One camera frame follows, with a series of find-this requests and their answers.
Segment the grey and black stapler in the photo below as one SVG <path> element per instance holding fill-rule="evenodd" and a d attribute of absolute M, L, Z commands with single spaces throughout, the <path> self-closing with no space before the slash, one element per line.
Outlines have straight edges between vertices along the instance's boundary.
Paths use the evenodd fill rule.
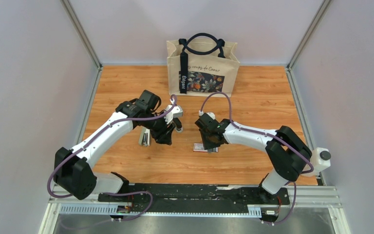
<path fill-rule="evenodd" d="M 176 132 L 181 133 L 184 130 L 179 118 L 173 118 L 173 124 Z"/>

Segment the small grey-green stapler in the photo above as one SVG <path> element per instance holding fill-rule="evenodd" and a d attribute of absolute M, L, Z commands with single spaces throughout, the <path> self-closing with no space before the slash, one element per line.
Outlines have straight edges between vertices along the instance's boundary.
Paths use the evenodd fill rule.
<path fill-rule="evenodd" d="M 150 129 L 142 127 L 138 144 L 140 146 L 149 147 L 151 144 L 151 134 Z"/>

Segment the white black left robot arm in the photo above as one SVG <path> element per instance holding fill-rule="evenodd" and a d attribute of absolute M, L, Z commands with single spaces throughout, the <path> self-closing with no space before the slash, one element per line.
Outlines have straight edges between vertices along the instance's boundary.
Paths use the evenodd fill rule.
<path fill-rule="evenodd" d="M 55 154 L 54 170 L 48 182 L 48 193 L 55 198 L 63 198 L 52 191 L 51 183 L 68 192 L 67 197 L 79 200 L 92 193 L 111 194 L 117 202 L 128 199 L 129 188 L 124 178 L 118 174 L 99 174 L 93 167 L 99 159 L 124 135 L 138 126 L 149 130 L 157 144 L 171 145 L 174 130 L 182 130 L 179 117 L 183 111 L 177 105 L 177 96 L 170 96 L 171 104 L 161 112 L 156 109 L 161 99 L 154 93 L 144 90 L 139 98 L 124 101 L 115 109 L 109 119 L 93 134 L 71 149 L 61 147 Z"/>

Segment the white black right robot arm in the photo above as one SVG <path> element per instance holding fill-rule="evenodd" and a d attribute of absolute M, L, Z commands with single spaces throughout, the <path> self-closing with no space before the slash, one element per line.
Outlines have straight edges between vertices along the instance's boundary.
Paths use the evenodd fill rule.
<path fill-rule="evenodd" d="M 271 204 L 278 197 L 278 191 L 288 182 L 297 181 L 301 174 L 312 172 L 310 159 L 312 151 L 288 126 L 267 130 L 245 126 L 230 119 L 217 121 L 204 113 L 196 126 L 206 150 L 223 144 L 244 145 L 268 155 L 273 170 L 260 183 L 259 200 Z"/>

